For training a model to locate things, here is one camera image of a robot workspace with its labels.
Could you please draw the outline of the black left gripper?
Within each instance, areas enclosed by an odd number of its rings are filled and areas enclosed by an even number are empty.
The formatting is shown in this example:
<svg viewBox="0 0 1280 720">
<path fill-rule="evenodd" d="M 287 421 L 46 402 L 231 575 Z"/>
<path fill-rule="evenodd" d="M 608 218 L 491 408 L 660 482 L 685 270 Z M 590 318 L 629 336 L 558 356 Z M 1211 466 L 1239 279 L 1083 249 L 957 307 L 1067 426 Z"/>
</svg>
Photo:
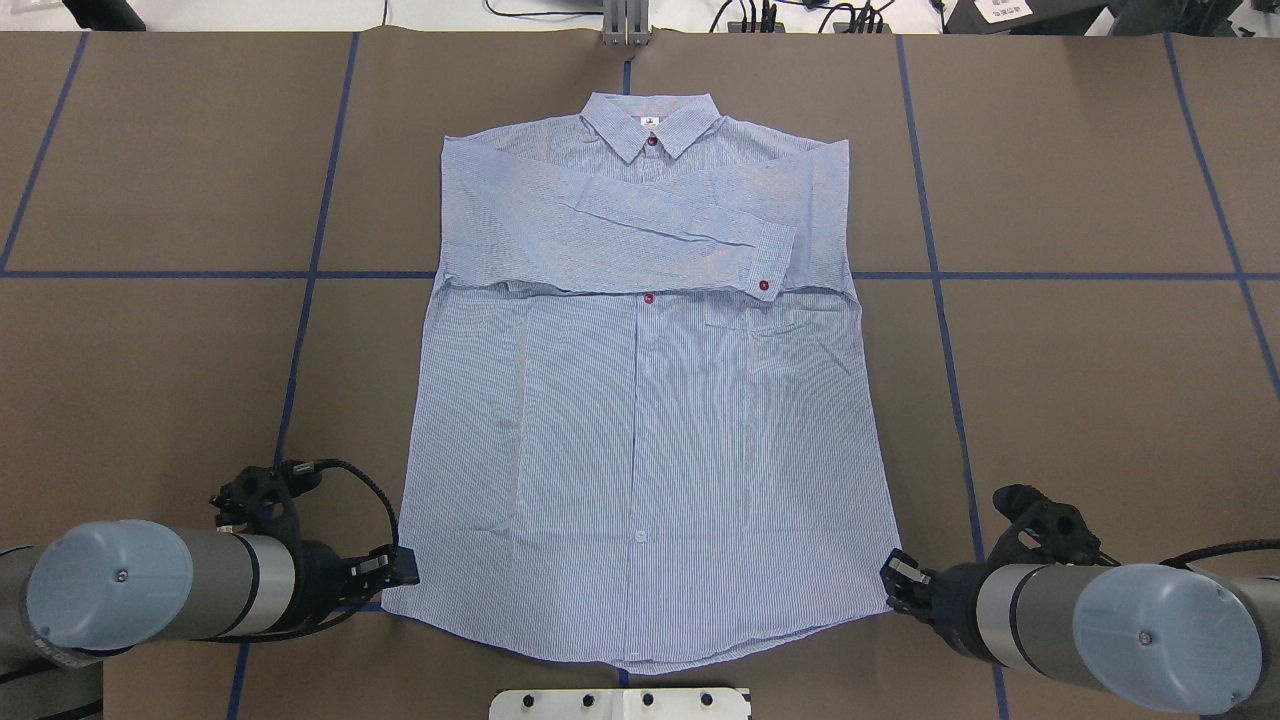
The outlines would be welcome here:
<svg viewBox="0 0 1280 720">
<path fill-rule="evenodd" d="M 291 633 L 303 635 L 361 610 L 375 596 L 421 582 L 415 552 L 384 544 L 370 553 L 342 557 L 319 541 L 302 541 L 291 605 Z"/>
</svg>

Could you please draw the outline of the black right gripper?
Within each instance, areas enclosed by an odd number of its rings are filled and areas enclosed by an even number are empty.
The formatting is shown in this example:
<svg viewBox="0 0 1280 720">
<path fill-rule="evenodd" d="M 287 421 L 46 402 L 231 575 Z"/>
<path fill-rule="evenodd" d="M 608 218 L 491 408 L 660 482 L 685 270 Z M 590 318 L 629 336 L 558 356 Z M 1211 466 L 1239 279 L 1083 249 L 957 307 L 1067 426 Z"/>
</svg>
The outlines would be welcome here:
<svg viewBox="0 0 1280 720">
<path fill-rule="evenodd" d="M 887 607 L 909 611 L 961 656 L 991 656 L 977 620 L 978 596 L 988 575 L 988 568 L 977 562 L 931 571 L 901 548 L 893 548 L 879 570 Z"/>
</svg>

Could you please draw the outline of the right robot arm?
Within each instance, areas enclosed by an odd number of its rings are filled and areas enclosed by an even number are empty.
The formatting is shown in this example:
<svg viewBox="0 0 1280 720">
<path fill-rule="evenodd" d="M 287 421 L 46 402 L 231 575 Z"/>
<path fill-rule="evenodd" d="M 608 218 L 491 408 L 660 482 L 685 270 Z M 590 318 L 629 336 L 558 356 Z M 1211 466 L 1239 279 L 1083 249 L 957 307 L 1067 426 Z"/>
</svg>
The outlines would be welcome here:
<svg viewBox="0 0 1280 720">
<path fill-rule="evenodd" d="M 1165 714 L 1275 719 L 1276 577 L 1158 564 L 920 568 L 895 550 L 887 603 L 952 651 Z"/>
</svg>

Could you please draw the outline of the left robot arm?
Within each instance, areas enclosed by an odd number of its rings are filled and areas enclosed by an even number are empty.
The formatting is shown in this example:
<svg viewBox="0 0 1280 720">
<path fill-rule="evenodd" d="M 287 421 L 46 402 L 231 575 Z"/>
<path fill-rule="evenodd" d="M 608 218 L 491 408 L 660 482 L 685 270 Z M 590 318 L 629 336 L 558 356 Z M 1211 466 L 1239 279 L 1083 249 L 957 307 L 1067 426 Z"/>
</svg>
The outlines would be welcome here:
<svg viewBox="0 0 1280 720">
<path fill-rule="evenodd" d="M 383 591 L 416 585 L 396 544 L 343 559 L 283 536 L 92 521 L 1 557 L 5 719 L 100 719 L 102 664 L 137 646 L 248 644 L 330 629 Z"/>
</svg>

